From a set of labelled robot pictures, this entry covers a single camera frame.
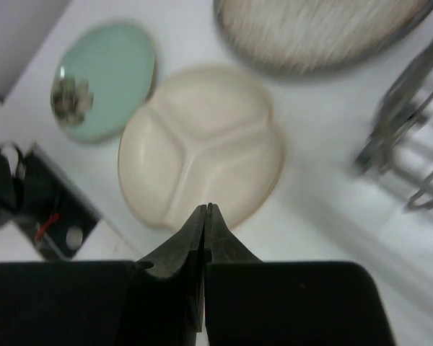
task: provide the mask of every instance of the divided plate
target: divided plate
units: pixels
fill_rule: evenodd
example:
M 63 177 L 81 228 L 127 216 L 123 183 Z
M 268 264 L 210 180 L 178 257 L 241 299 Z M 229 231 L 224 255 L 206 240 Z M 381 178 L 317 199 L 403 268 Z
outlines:
M 197 205 L 230 228 L 268 197 L 284 161 L 271 98 L 251 77 L 199 66 L 165 81 L 123 133 L 118 174 L 134 214 L 178 231 Z

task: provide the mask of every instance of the metal wire rack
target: metal wire rack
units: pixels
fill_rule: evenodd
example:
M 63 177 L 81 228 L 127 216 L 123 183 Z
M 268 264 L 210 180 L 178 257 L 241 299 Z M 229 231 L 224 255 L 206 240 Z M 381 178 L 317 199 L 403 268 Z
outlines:
M 406 204 L 409 210 L 433 209 L 433 170 L 422 176 L 405 167 L 398 158 L 398 147 L 403 145 L 410 132 L 427 125 L 432 116 L 432 104 L 433 41 L 383 97 L 368 143 L 355 162 L 362 172 L 374 169 L 380 176 L 392 172 L 415 187 L 417 192 Z

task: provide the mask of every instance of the green plate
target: green plate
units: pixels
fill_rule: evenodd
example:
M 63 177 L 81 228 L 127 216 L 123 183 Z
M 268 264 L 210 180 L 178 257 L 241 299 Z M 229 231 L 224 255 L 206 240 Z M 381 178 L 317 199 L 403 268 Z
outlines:
M 51 90 L 60 128 L 76 141 L 96 142 L 120 133 L 149 95 L 154 47 L 129 22 L 90 30 L 62 58 Z

